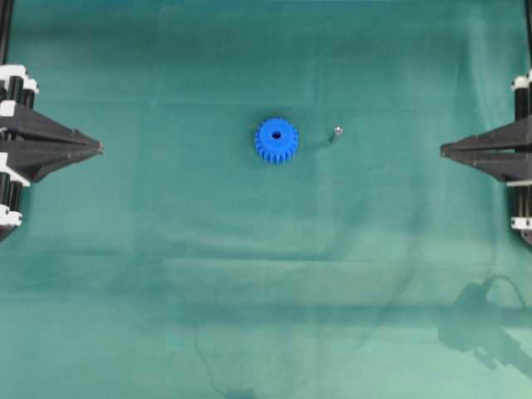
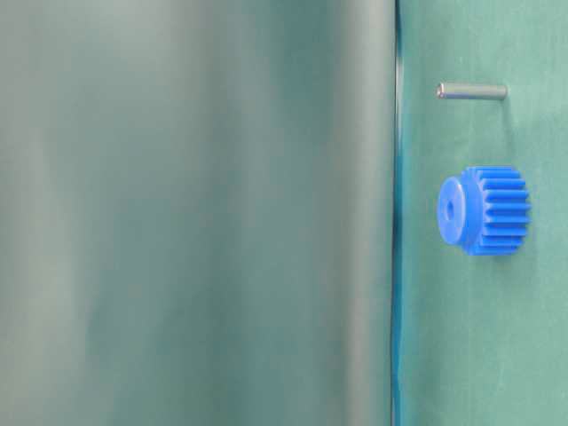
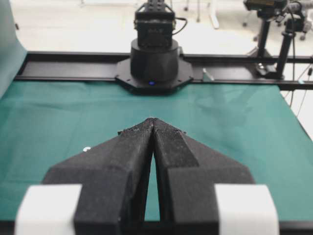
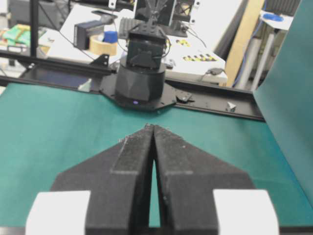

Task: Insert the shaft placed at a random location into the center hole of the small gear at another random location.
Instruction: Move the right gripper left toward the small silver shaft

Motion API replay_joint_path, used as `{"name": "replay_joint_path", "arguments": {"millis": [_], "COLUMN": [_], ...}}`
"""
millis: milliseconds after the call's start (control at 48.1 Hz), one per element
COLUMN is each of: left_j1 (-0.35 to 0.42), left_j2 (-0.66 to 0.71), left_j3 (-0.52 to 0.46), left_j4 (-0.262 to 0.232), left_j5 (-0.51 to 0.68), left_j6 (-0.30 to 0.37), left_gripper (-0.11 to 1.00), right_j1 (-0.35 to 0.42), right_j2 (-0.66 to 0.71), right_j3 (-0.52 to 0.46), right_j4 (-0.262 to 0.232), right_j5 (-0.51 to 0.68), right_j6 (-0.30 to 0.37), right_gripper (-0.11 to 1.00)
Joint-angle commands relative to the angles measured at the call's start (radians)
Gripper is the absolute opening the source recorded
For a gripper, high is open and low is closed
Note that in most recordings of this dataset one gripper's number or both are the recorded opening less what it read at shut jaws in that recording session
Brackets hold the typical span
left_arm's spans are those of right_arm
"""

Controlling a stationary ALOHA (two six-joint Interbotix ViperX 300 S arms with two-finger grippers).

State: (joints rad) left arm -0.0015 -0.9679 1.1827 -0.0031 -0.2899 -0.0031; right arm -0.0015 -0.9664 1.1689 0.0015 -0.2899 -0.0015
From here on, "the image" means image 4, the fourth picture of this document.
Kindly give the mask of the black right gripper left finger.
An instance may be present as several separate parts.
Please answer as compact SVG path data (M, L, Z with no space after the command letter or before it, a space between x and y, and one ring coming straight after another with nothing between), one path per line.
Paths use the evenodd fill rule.
M37 194L28 235L130 235L149 224L154 127L59 173Z

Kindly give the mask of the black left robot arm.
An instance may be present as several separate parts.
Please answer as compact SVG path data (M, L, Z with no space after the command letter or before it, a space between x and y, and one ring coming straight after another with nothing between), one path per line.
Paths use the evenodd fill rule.
M176 1L139 0L135 19L141 23L128 32L127 54L116 74L103 77L99 92L130 109L154 111L176 103L176 90L165 83L162 59L171 43L161 25L172 22Z

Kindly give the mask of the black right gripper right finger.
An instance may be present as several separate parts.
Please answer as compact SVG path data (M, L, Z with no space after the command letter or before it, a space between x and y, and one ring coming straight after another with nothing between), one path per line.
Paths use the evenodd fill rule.
M277 235L269 193L245 171L160 126L156 165L169 225L176 235Z

